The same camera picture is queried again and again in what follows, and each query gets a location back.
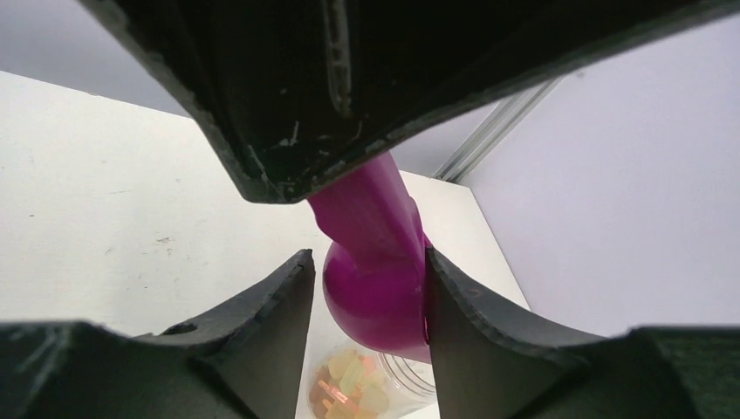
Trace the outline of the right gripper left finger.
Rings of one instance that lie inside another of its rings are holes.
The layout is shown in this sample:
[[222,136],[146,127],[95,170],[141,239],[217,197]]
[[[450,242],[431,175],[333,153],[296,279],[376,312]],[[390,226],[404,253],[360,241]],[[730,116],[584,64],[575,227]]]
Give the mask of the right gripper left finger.
[[315,266],[301,250],[159,335],[92,323],[1,325],[4,418],[292,418]]

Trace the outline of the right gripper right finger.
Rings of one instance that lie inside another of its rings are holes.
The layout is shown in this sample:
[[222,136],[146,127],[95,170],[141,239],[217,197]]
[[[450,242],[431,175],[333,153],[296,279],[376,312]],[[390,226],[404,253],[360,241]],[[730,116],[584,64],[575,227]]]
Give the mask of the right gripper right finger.
[[735,326],[607,338],[528,311],[428,249],[428,336],[443,418],[736,418]]

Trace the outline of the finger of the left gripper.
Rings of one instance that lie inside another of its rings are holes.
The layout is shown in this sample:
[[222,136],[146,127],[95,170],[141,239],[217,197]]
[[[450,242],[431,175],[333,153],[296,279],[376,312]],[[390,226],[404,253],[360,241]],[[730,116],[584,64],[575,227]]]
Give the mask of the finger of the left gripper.
[[297,203],[420,131],[736,1],[86,1],[241,196]]

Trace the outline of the clear plastic jar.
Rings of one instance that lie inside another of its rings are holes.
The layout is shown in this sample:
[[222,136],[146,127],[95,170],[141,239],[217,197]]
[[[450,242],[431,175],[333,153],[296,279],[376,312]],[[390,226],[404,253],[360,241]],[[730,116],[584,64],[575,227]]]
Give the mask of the clear plastic jar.
[[321,355],[308,374],[311,418],[405,418],[436,400],[428,363],[376,352],[350,340]]

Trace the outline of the magenta plastic scoop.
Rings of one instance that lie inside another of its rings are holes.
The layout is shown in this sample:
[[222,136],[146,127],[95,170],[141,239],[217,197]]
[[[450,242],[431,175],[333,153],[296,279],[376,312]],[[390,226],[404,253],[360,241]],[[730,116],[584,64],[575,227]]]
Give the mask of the magenta plastic scoop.
[[429,241],[393,156],[374,158],[308,203],[332,241],[322,283],[341,330],[374,351],[429,363]]

